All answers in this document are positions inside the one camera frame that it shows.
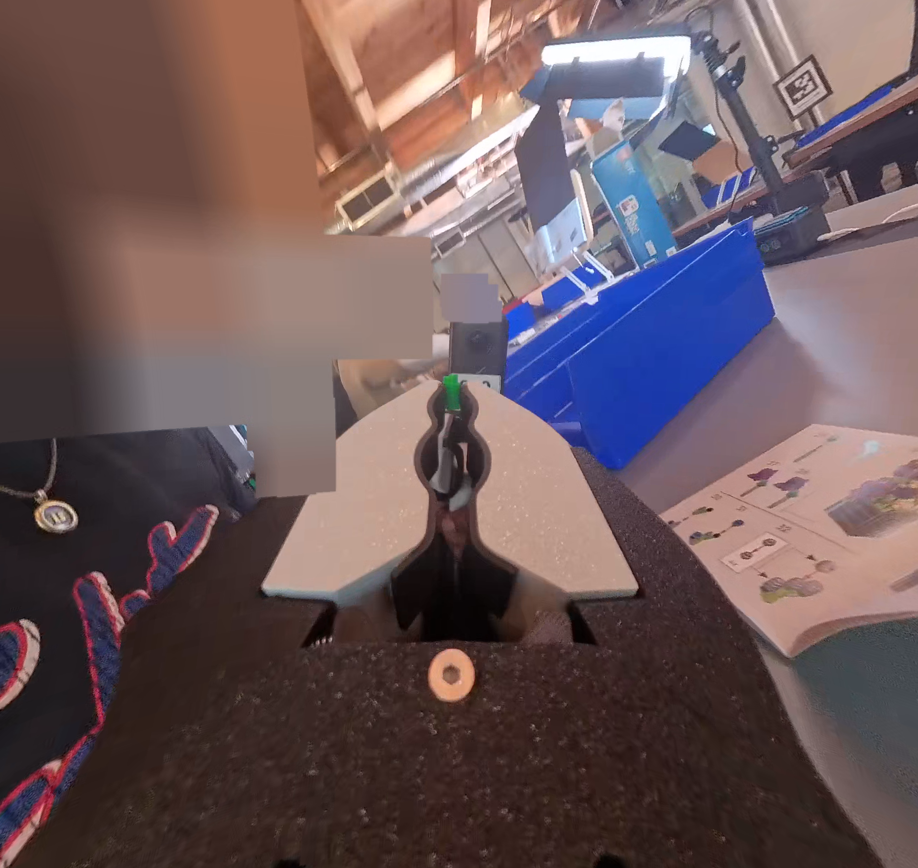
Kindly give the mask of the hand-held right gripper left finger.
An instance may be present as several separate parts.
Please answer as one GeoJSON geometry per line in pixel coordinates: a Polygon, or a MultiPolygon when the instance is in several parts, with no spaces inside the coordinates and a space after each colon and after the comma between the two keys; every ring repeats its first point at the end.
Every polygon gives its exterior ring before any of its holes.
{"type": "Polygon", "coordinates": [[[305,500],[262,581],[266,597],[360,606],[388,637],[422,635],[422,615],[398,627],[390,576],[430,530],[430,491],[415,459],[438,388],[418,384],[338,439],[336,489],[305,500]]]}

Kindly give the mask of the small black device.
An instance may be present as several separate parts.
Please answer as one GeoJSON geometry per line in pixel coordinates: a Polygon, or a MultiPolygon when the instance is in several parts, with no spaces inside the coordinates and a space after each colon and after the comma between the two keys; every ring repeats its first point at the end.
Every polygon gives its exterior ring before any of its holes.
{"type": "Polygon", "coordinates": [[[804,260],[817,251],[830,233],[820,207],[801,207],[763,223],[754,223],[754,241],[765,267],[804,260]]]}

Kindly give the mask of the tall blue box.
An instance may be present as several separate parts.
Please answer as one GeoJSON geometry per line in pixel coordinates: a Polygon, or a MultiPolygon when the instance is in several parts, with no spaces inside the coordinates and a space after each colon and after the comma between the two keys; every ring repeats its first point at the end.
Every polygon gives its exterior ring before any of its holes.
{"type": "Polygon", "coordinates": [[[667,218],[627,140],[599,154],[590,170],[638,270],[658,265],[678,251],[667,218]]]}

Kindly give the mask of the studio light panel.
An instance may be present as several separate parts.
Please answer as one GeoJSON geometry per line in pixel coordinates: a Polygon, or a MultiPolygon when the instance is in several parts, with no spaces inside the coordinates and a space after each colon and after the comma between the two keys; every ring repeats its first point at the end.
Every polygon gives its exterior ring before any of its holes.
{"type": "Polygon", "coordinates": [[[647,99],[660,108],[688,69],[684,26],[608,36],[576,36],[547,44],[542,66],[522,90],[535,115],[514,149],[533,231],[576,198],[559,105],[562,101],[647,99]]]}

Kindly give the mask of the lego instruction booklet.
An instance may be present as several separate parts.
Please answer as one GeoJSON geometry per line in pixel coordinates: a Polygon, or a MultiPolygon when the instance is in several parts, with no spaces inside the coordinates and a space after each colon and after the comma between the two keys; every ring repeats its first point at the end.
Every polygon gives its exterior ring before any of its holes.
{"type": "Polygon", "coordinates": [[[917,616],[917,438],[811,425],[661,515],[792,659],[917,616]]]}

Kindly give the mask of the black light stand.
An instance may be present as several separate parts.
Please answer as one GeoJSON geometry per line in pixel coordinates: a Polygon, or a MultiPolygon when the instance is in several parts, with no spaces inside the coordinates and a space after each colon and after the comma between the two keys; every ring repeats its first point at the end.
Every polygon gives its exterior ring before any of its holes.
{"type": "Polygon", "coordinates": [[[715,102],[725,103],[730,111],[754,167],[753,174],[765,181],[768,196],[763,200],[749,204],[748,207],[729,213],[726,218],[731,222],[737,217],[749,217],[754,223],[763,223],[769,217],[778,217],[801,207],[820,207],[825,213],[829,199],[828,184],[823,173],[816,171],[799,177],[797,181],[786,184],[775,163],[774,155],[778,142],[774,137],[763,137],[746,108],[739,93],[744,76],[744,57],[729,64],[729,56],[736,50],[721,49],[719,41],[711,28],[691,33],[692,51],[702,57],[710,76],[715,102]]]}

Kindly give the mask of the wooden side desk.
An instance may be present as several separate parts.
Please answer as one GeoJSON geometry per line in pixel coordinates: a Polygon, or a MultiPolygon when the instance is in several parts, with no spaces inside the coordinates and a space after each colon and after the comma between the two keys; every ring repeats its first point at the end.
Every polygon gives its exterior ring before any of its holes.
{"type": "MultiPolygon", "coordinates": [[[[849,139],[860,140],[866,137],[874,126],[883,125],[900,112],[912,120],[908,128],[916,128],[916,99],[917,76],[913,75],[906,81],[894,87],[882,97],[877,94],[869,95],[866,100],[870,105],[859,102],[849,107],[840,117],[834,117],[830,128],[825,126],[813,129],[804,135],[809,143],[797,146],[782,155],[786,170],[781,174],[786,184],[797,181],[799,177],[820,170],[831,169],[832,160],[838,160],[842,154],[847,154],[847,148],[852,145],[849,139]]],[[[716,207],[708,209],[701,215],[689,220],[674,230],[674,236],[680,246],[686,246],[690,239],[695,239],[699,233],[704,233],[706,228],[716,225],[724,220],[729,213],[755,204],[768,196],[765,181],[753,174],[746,186],[735,184],[733,190],[736,195],[724,195],[723,201],[716,207]]]]}

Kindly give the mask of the square wall tag sign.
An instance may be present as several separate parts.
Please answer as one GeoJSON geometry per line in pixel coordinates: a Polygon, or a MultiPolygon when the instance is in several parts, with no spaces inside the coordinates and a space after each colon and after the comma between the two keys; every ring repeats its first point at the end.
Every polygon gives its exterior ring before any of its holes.
{"type": "Polygon", "coordinates": [[[791,121],[809,115],[833,94],[832,85],[813,54],[780,76],[772,88],[791,121]]]}

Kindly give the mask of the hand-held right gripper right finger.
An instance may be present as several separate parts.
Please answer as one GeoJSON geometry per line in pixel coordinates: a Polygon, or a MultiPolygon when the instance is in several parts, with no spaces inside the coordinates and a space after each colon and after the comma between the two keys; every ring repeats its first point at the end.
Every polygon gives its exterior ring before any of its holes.
{"type": "Polygon", "coordinates": [[[463,385],[475,480],[461,585],[499,640],[541,614],[636,599],[639,586],[579,461],[545,421],[481,382],[463,385]]]}

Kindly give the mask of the large blue plastic bin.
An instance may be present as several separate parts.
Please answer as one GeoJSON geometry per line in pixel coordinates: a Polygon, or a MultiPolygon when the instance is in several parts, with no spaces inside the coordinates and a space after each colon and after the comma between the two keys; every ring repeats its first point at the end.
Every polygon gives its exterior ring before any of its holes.
{"type": "Polygon", "coordinates": [[[745,220],[604,288],[519,346],[503,393],[622,470],[774,316],[745,220]]]}

